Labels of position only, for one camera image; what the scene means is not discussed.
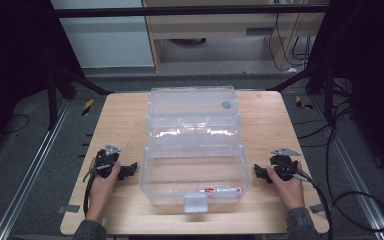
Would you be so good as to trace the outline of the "yellow black striped tape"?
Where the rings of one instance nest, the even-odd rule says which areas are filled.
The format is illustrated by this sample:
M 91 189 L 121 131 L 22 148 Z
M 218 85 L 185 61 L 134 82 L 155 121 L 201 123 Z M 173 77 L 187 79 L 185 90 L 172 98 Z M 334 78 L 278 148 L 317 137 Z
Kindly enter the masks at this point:
M 94 102 L 94 99 L 88 99 L 86 102 L 85 102 L 85 105 L 84 105 L 84 108 L 82 110 L 82 116 L 87 116 L 92 105 L 93 105 L 93 102 Z
M 299 96 L 295 96 L 295 104 L 298 107 L 301 107 L 303 109 L 312 110 L 314 109 L 313 105 L 311 104 L 304 104 L 302 99 Z

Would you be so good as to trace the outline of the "person's left hand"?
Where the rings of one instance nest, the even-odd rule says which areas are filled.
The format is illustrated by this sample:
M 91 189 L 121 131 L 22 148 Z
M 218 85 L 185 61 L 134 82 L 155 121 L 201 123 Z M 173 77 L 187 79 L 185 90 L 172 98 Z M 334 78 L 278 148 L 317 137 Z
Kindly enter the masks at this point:
M 99 209 L 103 209 L 106 206 L 109 197 L 114 190 L 120 169 L 121 164 L 116 162 L 112 166 L 111 173 L 108 177 L 103 178 L 100 175 L 95 177 L 90 190 L 90 211 L 98 211 Z

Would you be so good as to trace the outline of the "white cabinet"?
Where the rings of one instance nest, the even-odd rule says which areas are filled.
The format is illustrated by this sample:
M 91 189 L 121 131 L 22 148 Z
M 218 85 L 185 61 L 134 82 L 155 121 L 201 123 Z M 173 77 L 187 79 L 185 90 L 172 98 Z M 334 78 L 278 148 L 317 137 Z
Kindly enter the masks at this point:
M 142 7 L 141 0 L 51 0 L 56 10 Z M 61 18 L 83 69 L 153 67 L 145 19 L 136 17 Z

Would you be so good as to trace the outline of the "person's right hand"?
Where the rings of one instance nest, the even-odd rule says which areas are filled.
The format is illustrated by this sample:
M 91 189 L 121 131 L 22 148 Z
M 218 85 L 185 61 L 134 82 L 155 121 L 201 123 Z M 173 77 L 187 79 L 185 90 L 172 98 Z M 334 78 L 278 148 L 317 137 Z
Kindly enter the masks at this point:
M 281 201 L 288 210 L 305 207 L 301 180 L 292 178 L 288 181 L 283 181 L 272 167 L 267 168 L 267 173 L 271 178 Z

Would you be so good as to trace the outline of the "light wooden desk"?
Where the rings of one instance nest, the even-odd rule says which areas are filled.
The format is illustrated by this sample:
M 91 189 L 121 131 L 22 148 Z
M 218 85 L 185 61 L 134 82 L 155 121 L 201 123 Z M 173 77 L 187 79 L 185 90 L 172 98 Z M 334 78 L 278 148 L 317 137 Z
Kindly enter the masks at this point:
M 329 0 L 141 0 L 145 7 L 219 6 L 219 5 L 298 5 L 323 4 Z M 148 16 L 146 23 L 152 50 L 168 39 L 217 37 L 263 37 L 275 66 L 285 69 L 294 63 L 289 55 L 295 41 L 315 37 L 325 14 L 268 13 L 225 15 Z

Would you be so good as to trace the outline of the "metal floor rail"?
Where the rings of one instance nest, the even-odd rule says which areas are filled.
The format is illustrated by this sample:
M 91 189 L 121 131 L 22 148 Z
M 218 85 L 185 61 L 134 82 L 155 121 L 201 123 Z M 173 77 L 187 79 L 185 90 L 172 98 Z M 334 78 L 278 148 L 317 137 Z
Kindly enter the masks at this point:
M 357 199 L 372 229 L 375 229 L 375 236 L 378 240 L 384 240 L 384 213 L 379 203 L 373 197 L 367 197 L 370 193 L 366 183 L 351 161 L 348 152 L 338 134 L 328 140 L 328 146 L 331 147 L 337 155 L 345 175 L 353 190 L 357 191 Z
M 14 197 L 12 198 L 5 214 L 0 220 L 0 240 L 7 240 L 18 216 L 31 192 L 31 189 L 47 159 L 47 156 L 55 142 L 55 139 L 66 119 L 71 100 L 63 100 L 57 112 L 54 126 L 46 132 L 46 135 L 38 148 L 26 174 L 24 175 Z

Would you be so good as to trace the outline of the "black curtain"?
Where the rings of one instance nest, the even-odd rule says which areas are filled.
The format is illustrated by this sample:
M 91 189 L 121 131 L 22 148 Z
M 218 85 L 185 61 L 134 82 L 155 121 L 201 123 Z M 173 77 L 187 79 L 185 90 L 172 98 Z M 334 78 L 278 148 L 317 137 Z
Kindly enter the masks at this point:
M 352 83 L 352 104 L 384 164 L 384 0 L 330 0 L 310 61 Z
M 18 101 L 47 88 L 40 44 L 51 62 L 83 74 L 60 20 L 41 14 L 53 9 L 51 0 L 0 0 L 0 134 Z

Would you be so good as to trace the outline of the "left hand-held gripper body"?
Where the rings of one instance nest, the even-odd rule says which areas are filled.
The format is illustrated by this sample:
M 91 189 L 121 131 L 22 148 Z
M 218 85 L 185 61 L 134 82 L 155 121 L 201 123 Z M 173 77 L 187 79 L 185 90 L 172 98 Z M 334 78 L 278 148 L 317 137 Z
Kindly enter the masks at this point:
M 119 147 L 110 144 L 106 144 L 103 149 L 97 152 L 95 169 L 101 177 L 107 178 L 110 175 L 112 166 L 118 161 L 120 152 Z

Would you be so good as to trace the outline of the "black metal stand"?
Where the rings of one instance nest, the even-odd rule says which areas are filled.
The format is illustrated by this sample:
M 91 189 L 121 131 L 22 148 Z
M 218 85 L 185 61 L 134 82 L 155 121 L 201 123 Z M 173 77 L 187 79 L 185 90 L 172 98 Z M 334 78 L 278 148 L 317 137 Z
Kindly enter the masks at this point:
M 61 67 L 52 66 L 47 70 L 46 80 L 49 109 L 49 130 L 52 130 L 56 126 L 58 120 L 56 90 L 61 92 L 64 99 L 73 99 L 76 96 L 76 91 L 71 85 L 72 81 L 81 84 L 97 94 L 111 94 L 111 91 L 89 82 L 83 76 L 77 75 Z
M 320 63 L 309 65 L 286 81 L 268 88 L 268 91 L 281 92 L 304 78 L 309 78 L 309 82 L 305 87 L 308 94 L 317 94 L 321 89 L 324 89 L 324 115 L 328 122 L 331 123 L 333 121 L 333 68 L 329 65 Z

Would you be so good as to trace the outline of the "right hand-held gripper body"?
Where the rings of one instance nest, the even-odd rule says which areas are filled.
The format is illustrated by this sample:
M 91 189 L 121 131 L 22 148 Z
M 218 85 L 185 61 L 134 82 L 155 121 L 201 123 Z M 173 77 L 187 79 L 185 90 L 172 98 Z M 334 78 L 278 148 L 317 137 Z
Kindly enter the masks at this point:
M 292 156 L 300 156 L 301 153 L 289 148 L 280 148 L 271 151 L 272 157 L 270 164 L 273 170 L 283 181 L 289 181 L 297 173 L 297 160 L 292 160 Z

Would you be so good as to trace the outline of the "clear plastic storage box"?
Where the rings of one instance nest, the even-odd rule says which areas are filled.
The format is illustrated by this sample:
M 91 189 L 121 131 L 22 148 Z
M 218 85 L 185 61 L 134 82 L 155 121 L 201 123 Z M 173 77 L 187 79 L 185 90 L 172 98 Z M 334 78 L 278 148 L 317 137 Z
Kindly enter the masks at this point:
M 251 177 L 231 86 L 154 88 L 140 189 L 153 205 L 204 213 L 239 202 Z

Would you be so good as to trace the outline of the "black horizontal bar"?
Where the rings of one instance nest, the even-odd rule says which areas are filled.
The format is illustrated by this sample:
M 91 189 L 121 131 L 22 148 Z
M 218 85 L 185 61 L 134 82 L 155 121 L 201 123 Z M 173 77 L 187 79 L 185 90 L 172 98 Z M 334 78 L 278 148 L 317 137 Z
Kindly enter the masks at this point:
M 182 16 L 268 13 L 319 13 L 326 12 L 329 4 L 299 5 L 219 5 L 219 6 L 175 6 L 105 9 L 61 9 L 52 14 L 59 18 L 83 17 L 136 17 L 136 16 Z

